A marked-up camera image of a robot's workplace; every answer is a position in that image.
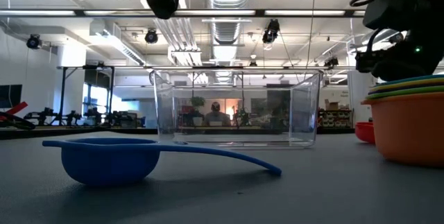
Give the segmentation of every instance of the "red bowl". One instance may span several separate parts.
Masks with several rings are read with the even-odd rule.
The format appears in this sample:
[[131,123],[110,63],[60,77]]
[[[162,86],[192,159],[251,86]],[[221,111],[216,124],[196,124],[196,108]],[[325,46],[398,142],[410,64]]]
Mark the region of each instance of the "red bowl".
[[375,131],[373,130],[373,123],[356,123],[355,134],[362,141],[366,141],[369,144],[375,143]]

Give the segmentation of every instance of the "metal frame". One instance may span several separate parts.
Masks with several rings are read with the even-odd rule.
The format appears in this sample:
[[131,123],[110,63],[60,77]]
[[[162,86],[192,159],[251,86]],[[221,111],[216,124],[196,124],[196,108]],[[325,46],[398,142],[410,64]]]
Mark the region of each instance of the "metal frame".
[[[83,67],[57,67],[57,69],[61,69],[63,70],[62,73],[62,91],[60,93],[60,110],[58,113],[58,117],[60,118],[63,116],[63,102],[65,100],[65,84],[66,84],[66,79],[68,79],[70,77],[70,75],[72,75],[77,69],[111,69],[111,83],[110,83],[110,88],[109,88],[109,107],[108,107],[108,114],[112,113],[112,93],[113,93],[113,89],[114,89],[114,76],[115,76],[115,68],[113,66],[101,66],[101,67],[92,67],[92,66],[83,66]],[[73,69],[73,71],[71,71],[68,75],[67,75],[67,70],[68,69]],[[61,120],[59,120],[58,125],[62,126],[62,122]]]
[[[319,71],[327,70],[328,67],[315,67],[315,66],[265,66],[265,67],[248,67],[248,66],[113,66],[115,69],[128,69],[128,70],[138,70],[138,69],[153,69],[156,71],[181,71],[181,72],[199,72],[199,71],[283,71],[283,72],[293,72],[293,71]],[[82,67],[66,67],[68,69],[82,68]],[[343,70],[350,69],[355,70],[354,66],[337,66],[332,70]]]
[[[344,11],[343,14],[334,13],[334,11]],[[299,13],[290,12],[288,14],[274,14],[270,12],[275,11],[297,11]],[[198,18],[363,18],[364,10],[353,9],[179,9],[171,17],[198,17]],[[38,8],[38,9],[9,9],[0,8],[0,17],[88,17],[88,18],[156,18],[154,12],[149,9],[131,10],[131,9],[101,9],[101,10],[84,10],[84,9],[50,9],[50,8]]]

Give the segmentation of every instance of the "orange bowl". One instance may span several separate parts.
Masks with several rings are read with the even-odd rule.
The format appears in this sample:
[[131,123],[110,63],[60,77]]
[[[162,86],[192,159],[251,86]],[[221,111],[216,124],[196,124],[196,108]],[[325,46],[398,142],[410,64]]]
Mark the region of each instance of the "orange bowl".
[[366,100],[377,150],[388,160],[444,167],[444,92]]

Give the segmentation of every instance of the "spotlight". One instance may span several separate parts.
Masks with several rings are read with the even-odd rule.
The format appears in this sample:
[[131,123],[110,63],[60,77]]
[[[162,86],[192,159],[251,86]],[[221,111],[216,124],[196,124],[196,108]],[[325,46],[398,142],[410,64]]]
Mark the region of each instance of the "spotlight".
[[42,41],[40,40],[40,35],[31,34],[28,41],[26,41],[26,46],[32,50],[38,50],[42,48]]
[[145,36],[145,41],[149,44],[155,44],[157,42],[157,33],[155,29],[149,29]]
[[333,69],[335,66],[337,66],[339,64],[338,58],[337,57],[331,57],[329,59],[327,59],[324,63],[324,67],[328,67],[328,69]]
[[264,44],[272,44],[278,37],[278,32],[280,31],[279,21],[277,19],[270,20],[270,24],[265,30],[262,41]]

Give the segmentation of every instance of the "stacked bowls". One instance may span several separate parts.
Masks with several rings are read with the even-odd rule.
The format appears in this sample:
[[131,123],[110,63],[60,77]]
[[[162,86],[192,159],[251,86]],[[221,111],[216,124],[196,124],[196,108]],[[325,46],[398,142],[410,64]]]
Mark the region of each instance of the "stacked bowls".
[[372,106],[376,147],[386,159],[444,166],[444,76],[377,85],[363,104]]

